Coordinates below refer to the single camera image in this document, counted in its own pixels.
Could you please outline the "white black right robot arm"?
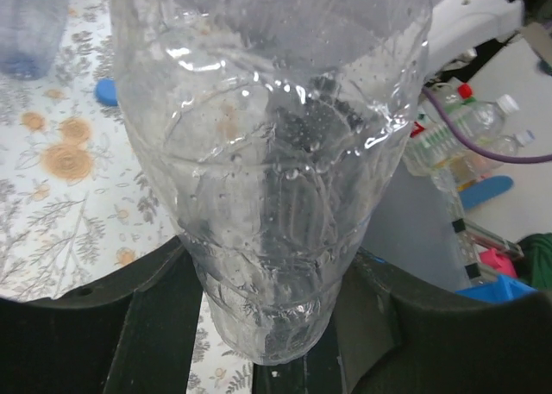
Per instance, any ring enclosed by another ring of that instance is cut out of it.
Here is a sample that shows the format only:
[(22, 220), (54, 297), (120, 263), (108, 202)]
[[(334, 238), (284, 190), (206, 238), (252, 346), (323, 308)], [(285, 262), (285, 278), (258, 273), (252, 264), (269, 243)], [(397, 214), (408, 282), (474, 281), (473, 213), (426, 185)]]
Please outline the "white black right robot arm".
[(431, 0), (427, 76), (467, 50), (527, 24), (551, 22), (551, 0)]

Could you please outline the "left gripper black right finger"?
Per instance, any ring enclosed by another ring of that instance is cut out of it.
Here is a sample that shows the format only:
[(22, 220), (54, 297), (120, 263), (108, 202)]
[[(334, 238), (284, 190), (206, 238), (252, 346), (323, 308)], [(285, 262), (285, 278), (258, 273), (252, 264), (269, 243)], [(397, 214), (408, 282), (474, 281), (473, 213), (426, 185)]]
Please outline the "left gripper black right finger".
[(490, 304), (360, 250), (302, 358), (256, 366), (255, 393), (548, 393), (551, 296)]

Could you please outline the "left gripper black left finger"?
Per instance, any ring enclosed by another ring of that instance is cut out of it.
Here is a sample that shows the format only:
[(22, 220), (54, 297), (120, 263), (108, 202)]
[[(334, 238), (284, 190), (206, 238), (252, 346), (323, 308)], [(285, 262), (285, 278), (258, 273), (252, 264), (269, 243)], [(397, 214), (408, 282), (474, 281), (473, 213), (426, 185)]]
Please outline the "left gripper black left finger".
[(3, 393), (184, 393), (202, 288), (179, 238), (58, 299), (1, 301)]

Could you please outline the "clear bottle with white cap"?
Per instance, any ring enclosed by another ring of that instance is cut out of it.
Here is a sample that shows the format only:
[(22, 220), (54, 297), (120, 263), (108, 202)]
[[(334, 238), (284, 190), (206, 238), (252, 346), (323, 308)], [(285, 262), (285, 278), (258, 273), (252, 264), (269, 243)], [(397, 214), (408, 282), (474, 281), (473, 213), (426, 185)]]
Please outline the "clear bottle with white cap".
[(216, 330), (306, 354), (416, 115), (431, 0), (110, 0), (131, 146)]

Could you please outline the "blue bottle cap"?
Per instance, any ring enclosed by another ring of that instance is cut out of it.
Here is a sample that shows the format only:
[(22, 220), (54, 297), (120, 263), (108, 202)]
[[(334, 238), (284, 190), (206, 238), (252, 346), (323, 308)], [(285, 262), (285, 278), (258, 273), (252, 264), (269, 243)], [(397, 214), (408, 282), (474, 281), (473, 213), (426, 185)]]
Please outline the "blue bottle cap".
[(112, 78), (101, 78), (95, 86), (95, 97), (104, 106), (117, 107), (116, 86)]

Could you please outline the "clear bottle with blue cap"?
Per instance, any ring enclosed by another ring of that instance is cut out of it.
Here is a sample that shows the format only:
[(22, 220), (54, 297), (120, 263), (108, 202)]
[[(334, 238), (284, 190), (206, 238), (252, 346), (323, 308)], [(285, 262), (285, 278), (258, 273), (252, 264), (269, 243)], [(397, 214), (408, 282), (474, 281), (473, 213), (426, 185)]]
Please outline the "clear bottle with blue cap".
[(1, 0), (1, 73), (47, 75), (60, 48), (69, 0)]

